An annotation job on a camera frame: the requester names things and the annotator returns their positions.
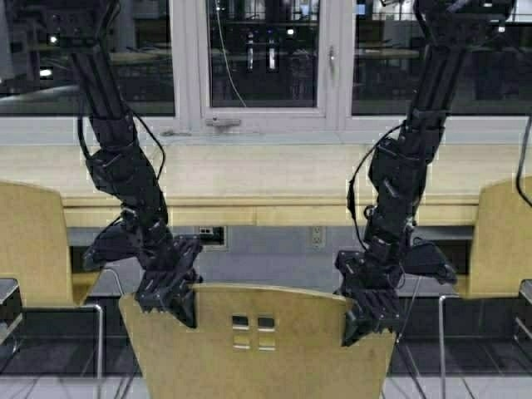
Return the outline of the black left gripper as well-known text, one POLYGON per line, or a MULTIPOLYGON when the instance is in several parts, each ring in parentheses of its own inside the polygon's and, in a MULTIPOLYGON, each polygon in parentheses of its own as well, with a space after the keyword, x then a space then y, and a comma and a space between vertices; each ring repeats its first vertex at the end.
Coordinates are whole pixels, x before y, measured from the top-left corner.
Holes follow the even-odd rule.
POLYGON ((138 262, 144 269, 135 300, 144 313, 169 313, 188 328, 196 328, 195 292, 203 283, 195 260, 203 250, 195 235, 174 236, 166 222, 158 220, 141 228, 142 244, 138 262))

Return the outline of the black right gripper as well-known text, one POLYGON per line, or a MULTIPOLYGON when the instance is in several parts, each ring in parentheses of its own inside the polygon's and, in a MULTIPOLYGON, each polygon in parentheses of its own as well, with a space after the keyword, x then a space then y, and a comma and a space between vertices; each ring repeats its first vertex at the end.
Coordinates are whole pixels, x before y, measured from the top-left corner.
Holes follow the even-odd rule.
POLYGON ((364 251, 342 249, 335 267, 342 282, 334 294, 352 300, 345 313, 342 346, 350 347, 371 333, 396 333, 404 321, 397 296, 403 276, 401 250, 374 239, 364 251))

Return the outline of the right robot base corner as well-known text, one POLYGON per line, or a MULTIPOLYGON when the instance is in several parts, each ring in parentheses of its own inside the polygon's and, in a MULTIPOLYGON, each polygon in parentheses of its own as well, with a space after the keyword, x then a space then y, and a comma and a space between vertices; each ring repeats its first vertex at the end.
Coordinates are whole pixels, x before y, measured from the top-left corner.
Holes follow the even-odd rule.
POLYGON ((518 304, 515 313, 517 326, 523 333, 531 334, 531 280, 520 285, 518 304))

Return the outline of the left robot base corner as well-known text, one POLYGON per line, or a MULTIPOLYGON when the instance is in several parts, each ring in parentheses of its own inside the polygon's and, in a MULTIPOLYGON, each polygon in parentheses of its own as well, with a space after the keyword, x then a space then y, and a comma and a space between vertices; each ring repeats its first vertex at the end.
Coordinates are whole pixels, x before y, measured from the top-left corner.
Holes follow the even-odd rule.
POLYGON ((1 344, 14 333, 23 320, 22 296, 18 281, 1 279, 1 344))

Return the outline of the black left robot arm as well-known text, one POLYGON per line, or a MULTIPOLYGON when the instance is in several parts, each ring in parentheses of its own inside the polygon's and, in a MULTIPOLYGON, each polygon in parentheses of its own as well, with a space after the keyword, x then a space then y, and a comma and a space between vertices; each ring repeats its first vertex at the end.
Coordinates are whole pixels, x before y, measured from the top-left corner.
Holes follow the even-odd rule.
POLYGON ((95 237, 82 267, 99 271, 136 259, 144 270, 135 294, 140 309, 169 313, 196 328, 192 286, 202 278, 194 262, 203 247, 194 236, 171 233, 160 177, 140 146, 136 113, 117 83, 106 34, 120 8, 118 1, 18 1, 11 10, 14 19, 35 19, 69 57, 99 145, 91 153, 78 138, 86 168, 99 191, 121 202, 120 216, 95 237))

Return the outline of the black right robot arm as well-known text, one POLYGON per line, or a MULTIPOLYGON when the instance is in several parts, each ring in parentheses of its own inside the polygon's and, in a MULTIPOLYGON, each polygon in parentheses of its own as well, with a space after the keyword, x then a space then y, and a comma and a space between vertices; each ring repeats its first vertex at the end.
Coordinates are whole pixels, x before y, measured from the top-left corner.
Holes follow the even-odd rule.
POLYGON ((338 294, 351 302, 342 345, 373 333, 395 333, 405 315, 397 290, 407 275, 456 283, 456 270, 431 241, 416 239, 416 214, 469 53, 495 39, 515 9, 512 1, 416 1, 426 39, 421 78, 405 119, 367 152, 377 200, 355 228, 360 249, 337 254, 338 294))

